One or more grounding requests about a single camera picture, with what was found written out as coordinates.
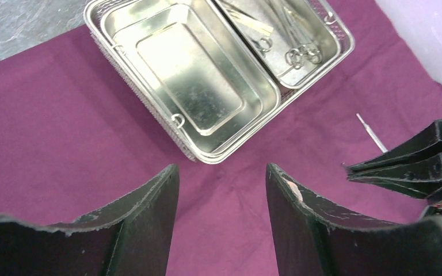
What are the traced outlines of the purple cloth wrap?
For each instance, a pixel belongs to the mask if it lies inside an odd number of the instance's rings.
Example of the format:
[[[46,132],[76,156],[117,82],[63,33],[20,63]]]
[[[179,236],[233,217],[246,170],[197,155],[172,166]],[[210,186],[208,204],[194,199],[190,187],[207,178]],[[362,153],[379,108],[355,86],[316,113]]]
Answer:
[[[442,117],[433,81],[374,1],[331,1],[355,50],[224,162],[189,160],[81,26],[0,62],[0,213],[71,221],[180,168],[168,275],[277,275],[268,163],[377,219],[416,220],[420,200],[346,180],[345,164]]]

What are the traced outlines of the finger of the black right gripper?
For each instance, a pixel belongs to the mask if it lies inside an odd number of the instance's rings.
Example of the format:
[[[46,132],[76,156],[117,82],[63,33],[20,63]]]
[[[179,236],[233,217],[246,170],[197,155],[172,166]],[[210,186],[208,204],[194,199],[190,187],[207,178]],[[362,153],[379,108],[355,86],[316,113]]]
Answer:
[[[419,161],[348,168],[347,180],[425,199],[442,190],[442,152]]]
[[[346,166],[347,172],[363,172],[396,165],[412,164],[442,153],[442,118],[396,148],[371,160]]]

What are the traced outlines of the metal mesh instrument tray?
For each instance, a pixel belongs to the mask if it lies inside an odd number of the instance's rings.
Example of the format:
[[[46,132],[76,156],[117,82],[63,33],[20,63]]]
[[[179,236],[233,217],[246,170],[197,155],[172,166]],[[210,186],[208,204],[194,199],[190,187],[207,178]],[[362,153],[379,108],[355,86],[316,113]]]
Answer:
[[[343,61],[327,1],[90,1],[103,55],[180,150],[224,161]]]

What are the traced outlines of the thin curved steel tweezers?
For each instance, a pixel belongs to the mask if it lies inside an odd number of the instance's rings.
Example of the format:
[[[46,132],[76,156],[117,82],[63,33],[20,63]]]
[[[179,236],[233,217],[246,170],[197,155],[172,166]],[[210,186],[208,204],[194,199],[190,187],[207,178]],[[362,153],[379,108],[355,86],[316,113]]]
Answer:
[[[381,150],[382,153],[386,153],[388,149],[385,147],[385,145],[382,143],[380,138],[376,135],[376,133],[373,131],[373,129],[364,121],[362,116],[359,113],[356,113],[356,117],[362,124],[363,128],[369,135],[369,137],[372,139],[372,141],[376,144],[376,146]]]

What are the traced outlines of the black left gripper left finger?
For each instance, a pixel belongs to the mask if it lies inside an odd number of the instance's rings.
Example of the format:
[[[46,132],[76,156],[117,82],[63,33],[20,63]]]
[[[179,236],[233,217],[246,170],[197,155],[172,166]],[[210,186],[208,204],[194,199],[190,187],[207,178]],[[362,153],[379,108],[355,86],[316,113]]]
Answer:
[[[0,275],[165,275],[180,191],[170,164],[70,223],[0,214]]]

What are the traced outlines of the steel needle holder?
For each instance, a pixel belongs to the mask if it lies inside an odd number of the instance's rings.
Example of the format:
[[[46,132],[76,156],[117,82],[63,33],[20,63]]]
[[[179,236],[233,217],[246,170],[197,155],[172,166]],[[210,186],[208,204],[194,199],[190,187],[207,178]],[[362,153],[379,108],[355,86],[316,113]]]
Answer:
[[[285,61],[294,69],[301,69],[305,61],[312,64],[322,62],[323,55],[319,47],[300,27],[297,16],[285,1],[270,1],[277,19],[280,21],[289,40],[289,50],[285,53]]]

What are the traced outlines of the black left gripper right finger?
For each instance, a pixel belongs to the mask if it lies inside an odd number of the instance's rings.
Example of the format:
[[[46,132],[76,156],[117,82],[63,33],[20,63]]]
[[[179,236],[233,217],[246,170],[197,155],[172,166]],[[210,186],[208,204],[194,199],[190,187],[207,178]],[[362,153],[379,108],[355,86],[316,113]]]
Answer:
[[[442,215],[410,224],[369,217],[274,163],[265,183],[280,275],[442,275]]]

